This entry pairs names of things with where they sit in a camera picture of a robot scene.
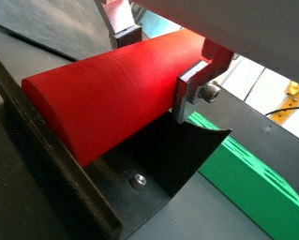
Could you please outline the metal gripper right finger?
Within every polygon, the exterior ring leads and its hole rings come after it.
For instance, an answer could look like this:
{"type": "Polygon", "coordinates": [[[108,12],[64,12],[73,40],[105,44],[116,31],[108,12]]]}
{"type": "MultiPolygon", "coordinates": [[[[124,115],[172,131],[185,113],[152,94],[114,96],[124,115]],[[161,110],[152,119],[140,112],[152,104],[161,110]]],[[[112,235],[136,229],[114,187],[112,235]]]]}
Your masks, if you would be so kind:
{"type": "Polygon", "coordinates": [[[176,78],[176,91],[172,103],[172,119],[182,123],[202,99],[212,102],[218,95],[218,87],[210,82],[229,67],[232,51],[205,39],[201,57],[176,78]]]}

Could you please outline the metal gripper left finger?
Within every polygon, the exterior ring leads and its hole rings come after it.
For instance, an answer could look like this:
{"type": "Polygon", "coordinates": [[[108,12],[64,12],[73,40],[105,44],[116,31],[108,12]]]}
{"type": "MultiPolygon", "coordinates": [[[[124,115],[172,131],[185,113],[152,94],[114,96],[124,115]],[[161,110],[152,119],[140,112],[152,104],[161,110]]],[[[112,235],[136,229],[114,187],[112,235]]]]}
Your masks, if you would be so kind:
{"type": "Polygon", "coordinates": [[[141,27],[130,14],[129,0],[93,0],[105,26],[109,30],[109,43],[113,49],[141,40],[141,27]]]}

